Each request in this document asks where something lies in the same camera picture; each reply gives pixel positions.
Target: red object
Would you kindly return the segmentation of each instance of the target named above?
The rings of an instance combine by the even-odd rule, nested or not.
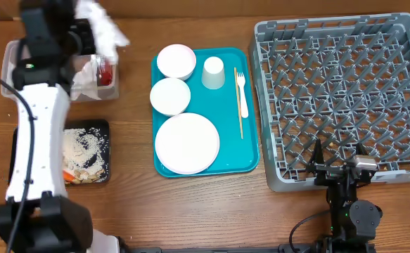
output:
[[[113,82],[113,67],[105,59],[100,61],[100,66],[98,67],[98,78],[100,80],[100,86],[108,86]]]

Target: blue tray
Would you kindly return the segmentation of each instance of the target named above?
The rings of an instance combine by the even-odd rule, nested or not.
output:
[[[196,68],[186,80],[191,90],[191,102],[186,112],[194,112],[208,118],[217,128],[220,137],[220,150],[214,163],[206,170],[194,175],[180,175],[164,167],[155,151],[155,137],[161,125],[168,119],[153,109],[153,152],[155,168],[159,174],[167,178],[185,176],[205,176],[227,173],[252,171],[260,161],[260,149],[253,107],[250,75],[248,74],[247,58],[244,52],[237,48],[209,48],[194,50],[197,57]],[[203,64],[210,56],[217,56],[224,61],[225,84],[217,90],[210,90],[201,82]],[[156,65],[155,57],[151,63],[151,86],[164,78]],[[241,139],[239,129],[238,104],[236,100],[236,83],[234,67],[245,75],[245,95],[248,105],[248,118],[243,119],[244,139]]]

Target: white plate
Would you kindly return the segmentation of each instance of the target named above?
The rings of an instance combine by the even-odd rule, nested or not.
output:
[[[172,44],[161,50],[156,64],[164,76],[186,80],[196,67],[197,58],[189,47]]]
[[[167,116],[178,115],[188,107],[191,90],[188,85],[176,78],[165,78],[157,82],[150,92],[153,108]]]
[[[215,126],[195,113],[169,118],[158,130],[155,150],[161,163],[183,175],[207,169],[219,153],[220,139]]]

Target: wooden chopstick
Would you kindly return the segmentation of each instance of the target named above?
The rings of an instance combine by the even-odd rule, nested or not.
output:
[[[236,67],[234,67],[234,82],[236,83],[236,97],[238,99],[239,128],[241,129],[241,139],[244,139],[244,133],[242,131],[241,100],[239,98],[238,72]]]

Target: white cylinder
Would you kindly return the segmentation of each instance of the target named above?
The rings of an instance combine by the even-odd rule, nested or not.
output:
[[[208,89],[218,89],[225,83],[224,62],[215,56],[205,60],[202,83]]]

